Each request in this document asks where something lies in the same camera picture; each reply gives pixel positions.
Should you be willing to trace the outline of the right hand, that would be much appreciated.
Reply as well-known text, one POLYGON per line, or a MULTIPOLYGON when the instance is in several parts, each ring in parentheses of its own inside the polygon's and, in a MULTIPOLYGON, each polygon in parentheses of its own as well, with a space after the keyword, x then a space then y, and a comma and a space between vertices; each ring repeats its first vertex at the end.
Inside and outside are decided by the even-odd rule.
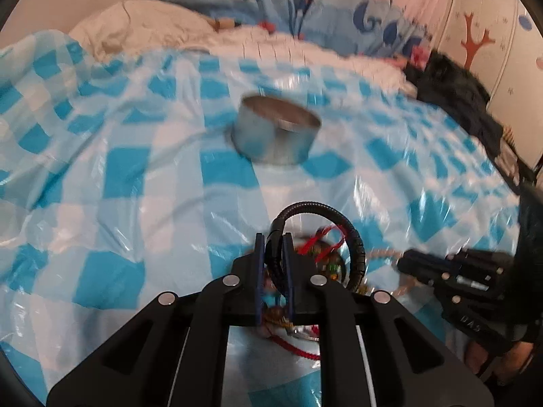
MULTIPOLYGON (((533 358, 534 345, 526 342, 517 343, 509 352, 499 356, 493 368, 494 375, 500 382, 507 382, 520 374, 533 358)), ((464 363, 473 373, 479 373, 490 359, 489 353, 479 344, 470 341, 467 345, 464 363)))

